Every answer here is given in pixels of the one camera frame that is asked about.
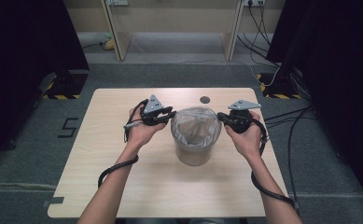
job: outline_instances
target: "black cable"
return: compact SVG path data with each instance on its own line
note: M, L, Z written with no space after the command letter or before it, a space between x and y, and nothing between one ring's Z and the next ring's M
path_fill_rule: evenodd
M310 107L311 107L311 106L309 105L309 106L304 107L304 108L302 108L302 109L294 110L294 111L287 112L287 113L285 113L285 114L281 114L281 115L276 115L276 116L270 117L270 118L268 118L268 119L265 119L265 122L266 122L267 120L270 120L270 119L277 119L277 118L280 118L280 117L283 117L283 116L286 116L286 115L294 114L294 113L300 112L300 111L302 111L302 110L308 109L308 108L310 108Z
M266 133L266 130L265 130L265 127L263 126L263 124L261 122L259 122L258 120L256 119L246 119L250 122L253 122L255 124L257 124L257 126L259 126L260 130L261 130L261 144L260 144L260 147L259 147L259 154L262 155L263 153L263 150L265 149L265 145L268 141L268 135ZM254 173L251 172L251 180L254 184L254 186L259 189L260 192L262 192L263 194L266 194L268 195L269 197L272 197L274 199L277 199L277 200L280 200L282 202L285 202L285 203L288 203L290 204L293 208L295 208L295 204L294 204L294 201L292 201L290 198L287 198L286 196L284 195L281 195L281 194L277 194L277 193L274 193L274 192L271 192L269 191L268 189L265 189L263 188L259 182L257 181L257 179L255 178L254 176Z
M248 38L247 38L247 36L245 36L245 33L243 33L243 36L244 36L244 38L245 38L245 40L251 45L251 46L253 46L253 43L251 43L251 41L249 41L248 40ZM262 51L265 51L265 53L267 53L268 51L266 50L266 49L263 49L263 48L260 48L260 47L258 47L258 46L253 46L254 48L256 48L256 49L260 49L260 50L262 50Z
M274 123L271 123L268 125L267 123L267 129L270 129L270 128L273 128L277 125L280 125L280 124L283 124L283 123L287 123L287 122L290 122L290 121L294 121L296 118L289 118L289 119L282 119L278 122L274 122ZM313 118L300 118L300 119L310 119L310 120L317 120L317 119L313 119Z
M140 105L146 105L147 102L148 102L148 99L145 99L144 101L138 103L138 105L134 108L133 112L129 116L128 122L126 124L132 123L132 119L133 119L133 116L135 114L135 111L138 109L138 107L140 107ZM123 135L123 140L124 140L125 143L127 143L128 139L129 139L129 129L125 129L125 134Z
M258 26L258 23L253 15L253 12L251 11L251 7L248 8L248 10L250 11L250 15L254 20L254 23L256 24L257 28L258 28L258 32L262 35L263 39L265 39L265 41L268 43L268 45L271 44L271 42L269 41L269 39L266 39L265 35L262 33L262 31L260 30L260 26Z
M100 186L102 186L103 184L103 179L105 178L106 175L109 175L111 174L112 172L114 172L115 170L121 168L121 167L124 167L124 166L128 166L128 165L132 165L134 163L138 162L138 155L136 155L134 157L134 159L132 159L131 161L124 161L124 162L121 162L121 163L118 163L118 164L115 164L113 166L111 166L110 168L104 170L100 176L99 176L99 180L98 180L98 188L100 188Z
M252 50L252 51L254 51L257 55L259 55L260 57L262 57L262 58L265 58L265 56L262 54L262 53L260 53L259 51L256 51L255 49L252 49L252 48L250 48L248 45L246 45L245 44L245 42L239 37L239 35L237 35L237 38L245 45L245 47L246 48L248 48L249 50ZM268 62L270 62L270 63L272 63L272 64L274 64L274 66L273 65L271 65L271 64L266 64L266 63L258 63L258 62L256 62L253 58L252 58L252 60L253 60L253 62L254 63L257 63L257 64L262 64L262 65L266 65L266 66L270 66L270 67L274 67L274 68L278 68L279 67L279 65L278 64L276 64L276 63L272 63L272 62L270 62L270 61L268 61Z
M99 42L99 43L95 43L95 44L89 44L87 46L83 46L82 48L85 49L85 48L88 48L88 47L91 47L91 46L94 46L94 45L100 45L102 47L103 50L107 50L105 49L105 47L103 47L104 44L106 44L108 41L110 41L111 39L108 39L106 40L105 42Z
M291 130L289 131L289 137L288 137L288 171L289 171L289 178L291 181L291 188L292 192L294 194L294 200L295 203L298 205L296 207L298 216L300 215L300 202L298 201L297 192L295 191L295 184L294 184L294 177L292 175L292 167L291 167L291 137L292 137L292 131L294 131L295 124L298 122L298 120L303 116L303 114L310 108L310 106L304 108L302 112L298 115L298 117L295 119L294 123L291 126Z
M259 2L259 9L260 9L260 21L263 25L263 31L265 32L266 38L269 41L268 33L266 32L266 26L265 26L265 20L263 20L263 14L265 13L265 6L261 2Z

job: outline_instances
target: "black panel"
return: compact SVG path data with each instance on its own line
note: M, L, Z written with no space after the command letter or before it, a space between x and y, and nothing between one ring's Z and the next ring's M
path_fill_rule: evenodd
M15 136L56 64L89 69L63 1L0 1L0 147Z
M287 0L286 7L299 2ZM293 9L285 8L273 37L270 52L280 62L292 44L286 38L295 34L288 28L303 25L285 14ZM363 1L327 1L321 10L293 66L302 71L323 125L363 188Z

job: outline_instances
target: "electrical outlet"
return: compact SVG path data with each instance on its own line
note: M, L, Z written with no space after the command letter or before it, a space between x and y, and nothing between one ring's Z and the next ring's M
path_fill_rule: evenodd
M249 0L245 0L244 2L244 6L248 7L248 1ZM251 0L253 2L253 5L251 5L251 7L259 7L259 6L265 6L265 0Z
M123 6L126 7L129 5L128 0L107 0L108 5L110 6Z

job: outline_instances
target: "fingers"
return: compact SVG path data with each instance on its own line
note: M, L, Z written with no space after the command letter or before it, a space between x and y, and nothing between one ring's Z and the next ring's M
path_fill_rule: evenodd
M251 117L253 117L253 119L256 119L256 120L259 120L260 119L259 114L257 114L256 112L250 111L250 114L251 114Z
M225 130L227 131L227 134L232 138L236 133L229 125L224 125Z

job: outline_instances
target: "white wall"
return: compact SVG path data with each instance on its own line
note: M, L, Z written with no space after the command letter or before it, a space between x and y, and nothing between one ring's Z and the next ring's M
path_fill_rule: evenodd
M281 11L286 0L266 0L264 21L266 31L274 33ZM100 0L64 0L71 20L77 32L108 32L105 14ZM251 8L256 20L260 20L259 7ZM244 8L239 33L256 33L248 7Z
M274 33L274 30L277 26L277 22L280 18L285 2L286 0L266 0L263 20L265 21L265 27L268 34ZM259 7L251 7L251 12L253 13L254 18L259 24L260 21ZM248 7L244 7L239 27L239 33L256 33L257 30L258 30L257 26L251 17Z

